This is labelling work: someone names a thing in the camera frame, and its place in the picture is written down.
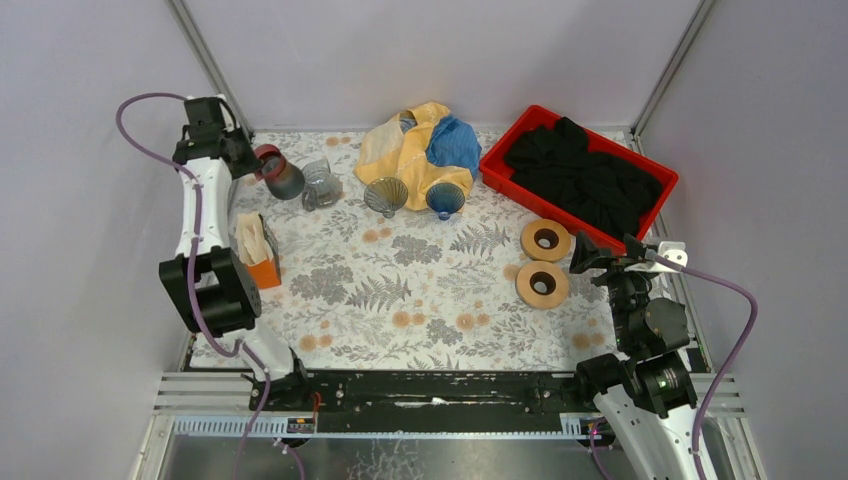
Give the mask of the dark glass carafe red rim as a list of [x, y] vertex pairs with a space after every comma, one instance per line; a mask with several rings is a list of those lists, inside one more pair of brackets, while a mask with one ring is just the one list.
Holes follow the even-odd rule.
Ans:
[[276, 146], [259, 145], [254, 149], [254, 154], [260, 161], [255, 177], [265, 183], [273, 197], [286, 201], [302, 193], [305, 185], [302, 171], [288, 161]]

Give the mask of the white paper coffee filter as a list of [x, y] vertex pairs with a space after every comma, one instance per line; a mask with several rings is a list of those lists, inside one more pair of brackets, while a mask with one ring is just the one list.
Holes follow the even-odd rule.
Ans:
[[239, 258], [245, 265], [255, 266], [272, 259], [273, 251], [258, 212], [237, 215], [235, 237]]

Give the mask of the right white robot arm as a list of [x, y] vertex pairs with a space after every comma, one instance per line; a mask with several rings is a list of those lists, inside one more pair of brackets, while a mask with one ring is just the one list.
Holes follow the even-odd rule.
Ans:
[[608, 292], [616, 350], [580, 362], [573, 386], [583, 410], [599, 411], [640, 479], [713, 479], [709, 453], [692, 443], [698, 395], [687, 362], [691, 342], [686, 309], [651, 295], [652, 280], [688, 263], [683, 242], [646, 245], [625, 238], [617, 255], [579, 232], [572, 274], [600, 270], [591, 282]]

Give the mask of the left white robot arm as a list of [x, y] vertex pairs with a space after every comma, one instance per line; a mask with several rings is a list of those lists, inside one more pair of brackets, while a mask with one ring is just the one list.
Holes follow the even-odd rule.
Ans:
[[299, 410], [311, 393], [304, 365], [260, 323], [260, 288], [229, 235], [232, 183], [260, 162], [224, 96], [189, 98], [183, 106], [187, 122], [172, 156], [183, 186], [182, 232], [159, 278], [191, 333], [210, 345], [233, 342], [255, 388], [268, 383], [271, 401]]

